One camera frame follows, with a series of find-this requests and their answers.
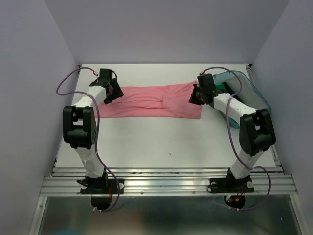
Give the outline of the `pink t-shirt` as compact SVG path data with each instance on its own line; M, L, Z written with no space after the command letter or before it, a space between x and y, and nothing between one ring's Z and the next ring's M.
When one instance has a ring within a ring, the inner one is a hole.
M122 87L123 97L99 105L101 118L173 117L200 119L202 106L189 103L196 81L148 87Z

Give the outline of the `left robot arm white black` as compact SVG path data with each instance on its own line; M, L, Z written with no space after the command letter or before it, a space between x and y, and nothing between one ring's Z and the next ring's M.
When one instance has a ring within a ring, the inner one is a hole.
M82 194L120 194L121 183L112 175L101 160L97 144L100 129L101 103L109 104L124 94L117 82L117 75L111 69L92 71L95 80L86 92L80 92L75 104L63 108L63 139L79 155L85 168L84 179L78 180Z

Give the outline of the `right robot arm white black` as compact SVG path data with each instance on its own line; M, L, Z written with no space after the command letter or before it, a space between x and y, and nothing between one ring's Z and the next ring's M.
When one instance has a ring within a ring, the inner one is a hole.
M189 103L209 105L233 119L239 125L240 152L236 161L227 170L225 177L212 178L207 188L209 193L254 192L251 171L266 151L276 142L276 136L269 110L249 107L230 94L216 87L213 75L201 74L197 77Z

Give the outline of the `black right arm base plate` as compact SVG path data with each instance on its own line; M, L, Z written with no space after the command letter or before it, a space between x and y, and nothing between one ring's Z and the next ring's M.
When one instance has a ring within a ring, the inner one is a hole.
M250 177L245 177L243 179L230 179L224 178L212 178L210 179L210 192L212 194L227 194L235 195L239 192L243 193L253 193L254 185Z

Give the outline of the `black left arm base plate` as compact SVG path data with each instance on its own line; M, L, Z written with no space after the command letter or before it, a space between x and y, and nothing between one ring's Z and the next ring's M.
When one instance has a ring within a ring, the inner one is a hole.
M80 185L80 194L82 195L96 195L96 194L105 194L105 195L117 195L118 193L124 193L124 179L119 179L120 188L115 179L108 179L107 185L90 185L86 183Z

